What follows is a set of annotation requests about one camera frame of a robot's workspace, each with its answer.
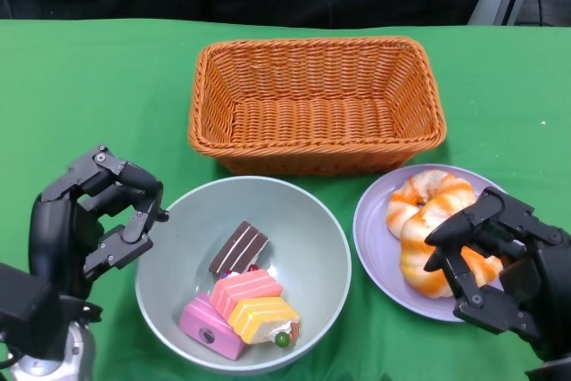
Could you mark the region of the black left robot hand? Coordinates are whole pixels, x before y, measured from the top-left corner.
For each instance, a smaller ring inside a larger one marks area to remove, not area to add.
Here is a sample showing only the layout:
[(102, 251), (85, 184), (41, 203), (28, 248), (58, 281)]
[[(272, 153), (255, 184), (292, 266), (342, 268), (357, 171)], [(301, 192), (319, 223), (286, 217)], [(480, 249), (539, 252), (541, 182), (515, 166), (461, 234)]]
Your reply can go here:
[(29, 229), (29, 271), (63, 295), (87, 299), (92, 284), (153, 246), (150, 229), (166, 222), (163, 184), (99, 145), (71, 162), (36, 198)]

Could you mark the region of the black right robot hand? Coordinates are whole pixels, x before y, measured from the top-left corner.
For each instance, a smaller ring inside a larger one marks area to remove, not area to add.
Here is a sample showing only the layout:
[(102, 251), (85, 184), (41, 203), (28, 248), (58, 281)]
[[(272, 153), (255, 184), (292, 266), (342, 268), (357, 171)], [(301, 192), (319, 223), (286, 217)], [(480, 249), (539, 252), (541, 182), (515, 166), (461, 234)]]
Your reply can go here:
[[(494, 334), (511, 331), (543, 361), (570, 353), (570, 235), (534, 216), (532, 206), (487, 187), (425, 240), (426, 271), (441, 270), (454, 315)], [(476, 282), (464, 250), (501, 260), (501, 288)]]

